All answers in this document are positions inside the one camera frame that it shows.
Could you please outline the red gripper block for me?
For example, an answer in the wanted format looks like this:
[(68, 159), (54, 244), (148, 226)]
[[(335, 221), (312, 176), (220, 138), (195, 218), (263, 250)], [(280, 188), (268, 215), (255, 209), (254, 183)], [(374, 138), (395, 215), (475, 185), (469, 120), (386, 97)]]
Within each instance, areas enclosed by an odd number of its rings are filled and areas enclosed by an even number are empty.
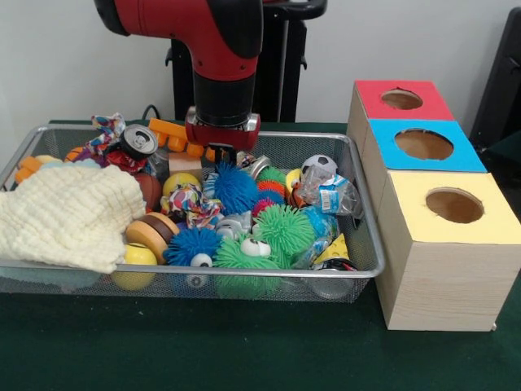
[(249, 118), (239, 126), (219, 127), (204, 124), (196, 116), (196, 107), (188, 108), (186, 114), (186, 136), (190, 143), (203, 147), (215, 147), (215, 162), (222, 159), (221, 147), (228, 147), (226, 151), (227, 161), (230, 165), (237, 165), (237, 152), (235, 150), (252, 150), (256, 145), (261, 117), (252, 113)]

